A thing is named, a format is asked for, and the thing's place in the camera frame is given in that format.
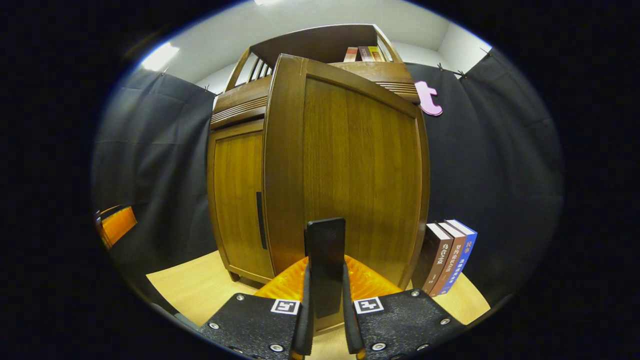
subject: cabinet leg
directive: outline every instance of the cabinet leg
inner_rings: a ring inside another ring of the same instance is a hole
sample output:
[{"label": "cabinet leg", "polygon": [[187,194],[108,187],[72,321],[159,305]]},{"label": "cabinet leg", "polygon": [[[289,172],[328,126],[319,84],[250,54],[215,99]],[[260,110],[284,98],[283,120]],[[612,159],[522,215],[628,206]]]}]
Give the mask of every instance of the cabinet leg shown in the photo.
[{"label": "cabinet leg", "polygon": [[236,282],[238,280],[240,280],[240,275],[229,271],[229,276],[231,276],[231,281]]}]

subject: wooden floor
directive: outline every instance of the wooden floor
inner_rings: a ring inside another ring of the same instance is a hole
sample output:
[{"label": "wooden floor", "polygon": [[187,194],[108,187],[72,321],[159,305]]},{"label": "wooden floor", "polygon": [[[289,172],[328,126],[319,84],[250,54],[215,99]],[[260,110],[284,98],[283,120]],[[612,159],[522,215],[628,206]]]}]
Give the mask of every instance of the wooden floor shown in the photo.
[{"label": "wooden floor", "polygon": [[[241,278],[233,282],[215,251],[187,263],[147,274],[158,292],[197,326],[203,325],[235,293],[254,294],[263,284]],[[461,274],[448,293],[433,298],[463,324],[489,310],[489,304],[476,287]],[[347,351],[344,326],[314,335],[312,355],[307,360],[353,360]]]}]

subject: ceiling light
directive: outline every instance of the ceiling light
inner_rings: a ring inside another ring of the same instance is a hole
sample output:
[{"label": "ceiling light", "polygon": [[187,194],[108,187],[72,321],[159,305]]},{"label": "ceiling light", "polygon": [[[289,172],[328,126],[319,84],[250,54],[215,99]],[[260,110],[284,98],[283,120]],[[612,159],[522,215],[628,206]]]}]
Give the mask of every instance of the ceiling light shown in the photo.
[{"label": "ceiling light", "polygon": [[258,5],[262,5],[262,4],[273,4],[273,3],[277,3],[278,0],[253,0],[255,1],[256,4]]},{"label": "ceiling light", "polygon": [[167,42],[161,47],[158,47],[153,53],[142,61],[142,66],[147,70],[158,71],[160,70],[169,59],[173,58],[179,47],[171,46],[171,43]]}]

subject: cabinet door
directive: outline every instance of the cabinet door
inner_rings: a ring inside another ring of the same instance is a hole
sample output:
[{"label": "cabinet door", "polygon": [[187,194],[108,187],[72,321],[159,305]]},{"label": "cabinet door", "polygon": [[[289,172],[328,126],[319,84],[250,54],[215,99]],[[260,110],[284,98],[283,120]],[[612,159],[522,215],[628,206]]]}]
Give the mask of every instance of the cabinet door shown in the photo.
[{"label": "cabinet door", "polygon": [[304,256],[307,221],[343,217],[346,254],[404,288],[422,246],[429,197],[418,107],[345,70],[283,54],[264,141],[276,273]]},{"label": "cabinet door", "polygon": [[257,120],[213,132],[207,178],[216,242],[226,268],[267,282],[273,278],[273,268],[266,239],[260,235],[262,123]]}]

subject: black curtain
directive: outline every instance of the black curtain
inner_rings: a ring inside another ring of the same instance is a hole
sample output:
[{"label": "black curtain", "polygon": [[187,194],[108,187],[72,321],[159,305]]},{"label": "black curtain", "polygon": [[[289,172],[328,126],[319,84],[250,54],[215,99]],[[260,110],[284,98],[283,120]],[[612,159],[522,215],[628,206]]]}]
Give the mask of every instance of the black curtain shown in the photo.
[{"label": "black curtain", "polygon": [[556,129],[530,82],[493,48],[466,74],[407,64],[438,92],[424,114],[431,158],[428,221],[478,232],[465,275],[494,306],[532,274],[564,202]]},{"label": "black curtain", "polygon": [[205,181],[214,98],[187,81],[139,69],[114,88],[95,139],[95,210],[129,204],[138,220],[111,248],[111,259],[172,313],[146,274],[217,250]]}]

